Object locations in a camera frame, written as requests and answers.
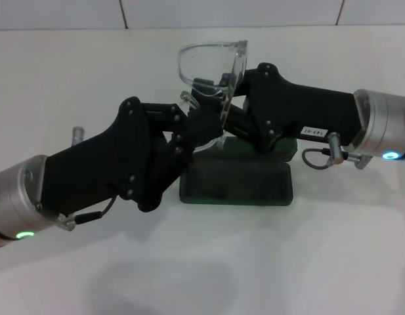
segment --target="silver cylindrical joint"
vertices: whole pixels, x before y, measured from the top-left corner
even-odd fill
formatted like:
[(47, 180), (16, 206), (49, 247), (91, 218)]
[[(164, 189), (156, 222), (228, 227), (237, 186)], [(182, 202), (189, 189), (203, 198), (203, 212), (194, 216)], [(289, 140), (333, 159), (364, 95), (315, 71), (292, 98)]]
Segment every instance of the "silver cylindrical joint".
[(405, 96), (358, 90), (354, 97), (362, 129), (345, 149), (365, 156), (405, 158)]
[(40, 204), (46, 156), (0, 172), (0, 247), (55, 225)]
[(76, 126), (72, 129), (72, 143), (71, 146), (75, 146), (84, 141), (84, 128)]

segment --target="blue led light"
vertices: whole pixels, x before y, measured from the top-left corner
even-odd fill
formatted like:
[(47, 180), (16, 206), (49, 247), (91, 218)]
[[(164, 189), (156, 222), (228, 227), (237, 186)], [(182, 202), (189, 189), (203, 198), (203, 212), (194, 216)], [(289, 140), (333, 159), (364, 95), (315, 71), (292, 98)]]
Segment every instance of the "blue led light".
[(399, 158), (399, 153), (396, 152), (387, 152), (382, 155), (383, 159), (397, 159)]

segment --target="white table surface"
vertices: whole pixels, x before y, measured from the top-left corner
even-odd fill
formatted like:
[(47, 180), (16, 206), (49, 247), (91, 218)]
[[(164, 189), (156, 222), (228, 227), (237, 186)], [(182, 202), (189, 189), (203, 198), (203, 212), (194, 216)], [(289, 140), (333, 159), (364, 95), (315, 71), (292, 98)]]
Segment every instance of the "white table surface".
[[(75, 125), (97, 135), (129, 96), (179, 101), (178, 50), (237, 39), (247, 68), (405, 95), (405, 26), (2, 31), (0, 170), (68, 147)], [(119, 199), (0, 249), (0, 314), (405, 314), (405, 162), (315, 171), (310, 146), (289, 207), (185, 205), (175, 183), (152, 213)]]

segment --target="cable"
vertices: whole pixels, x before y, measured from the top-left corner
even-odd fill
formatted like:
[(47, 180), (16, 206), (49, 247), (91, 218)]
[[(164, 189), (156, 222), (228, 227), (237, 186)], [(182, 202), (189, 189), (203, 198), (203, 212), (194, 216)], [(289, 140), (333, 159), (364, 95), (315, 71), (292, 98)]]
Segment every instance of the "cable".
[(312, 169), (322, 170), (322, 169), (328, 169), (329, 168), (329, 166), (327, 166), (327, 165), (315, 165), (315, 164), (312, 164), (306, 157), (307, 152), (319, 152), (319, 153), (322, 153), (322, 149), (313, 149), (313, 148), (306, 149), (301, 153), (301, 158)]
[(79, 225), (79, 224), (84, 224), (87, 222), (101, 219), (105, 214), (107, 214), (107, 212), (110, 210), (110, 208), (112, 208), (113, 204), (115, 203), (116, 197), (117, 196), (112, 197), (109, 204), (106, 206), (106, 208), (104, 208), (103, 211), (96, 211), (96, 212), (84, 213), (83, 215), (76, 215), (74, 217), (75, 223), (77, 225)]
[(117, 196), (113, 196), (109, 202), (109, 204), (106, 206), (106, 208), (104, 208), (104, 210), (102, 211), (102, 217), (107, 214), (107, 212), (110, 210), (110, 208), (112, 208), (113, 204), (116, 201), (116, 197)]

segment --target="white tile wall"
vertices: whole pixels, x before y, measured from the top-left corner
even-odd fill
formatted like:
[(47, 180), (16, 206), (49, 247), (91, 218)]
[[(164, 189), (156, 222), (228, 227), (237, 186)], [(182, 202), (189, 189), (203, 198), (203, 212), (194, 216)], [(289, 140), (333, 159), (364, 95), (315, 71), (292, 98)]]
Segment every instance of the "white tile wall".
[(0, 0), (0, 30), (58, 28), (125, 28), (119, 0)]
[(405, 24), (405, 0), (345, 0), (339, 25)]
[(129, 28), (335, 25), (342, 0), (123, 0)]

